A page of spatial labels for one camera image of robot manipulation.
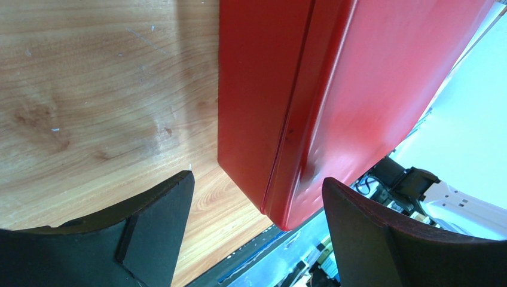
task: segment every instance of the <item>wooden table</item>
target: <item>wooden table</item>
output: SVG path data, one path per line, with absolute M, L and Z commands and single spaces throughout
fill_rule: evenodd
M 183 286 L 271 224 L 216 162 L 218 0 L 2 0 L 0 20 L 1 228 L 191 169 Z

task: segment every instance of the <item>scratch on wood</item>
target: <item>scratch on wood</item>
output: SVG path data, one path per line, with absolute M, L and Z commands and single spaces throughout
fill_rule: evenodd
M 127 28 L 127 31 L 129 31 L 130 33 L 136 35 L 136 37 L 138 37 L 139 39 L 143 40 L 146 44 L 152 46 L 156 50 L 161 51 L 162 53 L 164 53 L 164 54 L 167 55 L 166 51 L 162 50 L 161 48 L 158 48 L 155 44 L 153 44 L 153 42 L 151 42 L 150 40 L 144 38 L 141 34 L 137 33 L 136 31 L 132 30 L 131 28 Z

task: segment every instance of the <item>red container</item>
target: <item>red container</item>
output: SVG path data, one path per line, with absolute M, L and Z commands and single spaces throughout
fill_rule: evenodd
M 403 140 L 493 0 L 220 1 L 218 161 L 290 230 Z

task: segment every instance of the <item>red surface edge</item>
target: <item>red surface edge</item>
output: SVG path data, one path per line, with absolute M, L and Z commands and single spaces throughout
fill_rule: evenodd
M 218 162 L 259 209 L 294 86 L 310 3 L 220 1 Z

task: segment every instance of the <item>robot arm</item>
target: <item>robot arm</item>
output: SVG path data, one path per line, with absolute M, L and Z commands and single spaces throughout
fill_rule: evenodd
M 389 157 L 369 175 L 397 205 L 427 215 L 444 229 L 493 240 L 507 240 L 507 210 L 463 193 L 425 170 L 404 169 Z

